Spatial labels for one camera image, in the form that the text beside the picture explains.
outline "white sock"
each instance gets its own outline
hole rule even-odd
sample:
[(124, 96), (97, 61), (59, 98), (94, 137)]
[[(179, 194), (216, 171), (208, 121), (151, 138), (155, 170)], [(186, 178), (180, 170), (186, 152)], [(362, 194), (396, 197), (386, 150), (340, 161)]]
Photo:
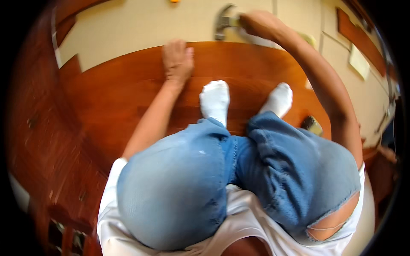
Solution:
[(225, 81), (212, 81), (199, 94), (201, 112), (204, 118), (214, 118), (226, 127), (230, 102), (229, 87)]
[(259, 114), (266, 111), (274, 112), (279, 118), (282, 118), (292, 107), (293, 92), (287, 83), (280, 83), (271, 91), (265, 105), (260, 109)]

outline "man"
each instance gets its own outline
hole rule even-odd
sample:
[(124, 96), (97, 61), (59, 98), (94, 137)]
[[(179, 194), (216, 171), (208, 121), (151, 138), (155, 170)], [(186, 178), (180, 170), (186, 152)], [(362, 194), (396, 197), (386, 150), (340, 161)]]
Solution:
[(349, 242), (362, 208), (364, 164), (346, 88), (273, 14), (243, 14), (241, 24), (298, 61), (329, 116), (333, 141), (281, 120), (292, 106), (284, 83), (249, 121), (248, 136), (231, 136), (224, 81), (199, 95), (205, 119), (164, 138), (194, 66), (194, 50), (172, 41), (164, 46), (166, 81), (102, 196), (104, 255), (338, 255)]

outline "leg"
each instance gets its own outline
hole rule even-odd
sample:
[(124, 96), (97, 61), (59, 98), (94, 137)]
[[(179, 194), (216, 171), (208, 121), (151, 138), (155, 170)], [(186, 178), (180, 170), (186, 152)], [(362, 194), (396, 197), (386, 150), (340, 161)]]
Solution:
[[(227, 86), (221, 86), (219, 95), (229, 98)], [(212, 90), (204, 91), (202, 109)], [(225, 186), (234, 174), (237, 140), (212, 111), (205, 114), (208, 119), (131, 157), (118, 179), (122, 220), (151, 248), (183, 249), (212, 236), (226, 218)], [(226, 123), (226, 115), (218, 118)]]
[(243, 188), (255, 193), (269, 216), (299, 243), (318, 243), (307, 229), (360, 189), (354, 157), (272, 111), (250, 120), (248, 136), (238, 138), (236, 174)]

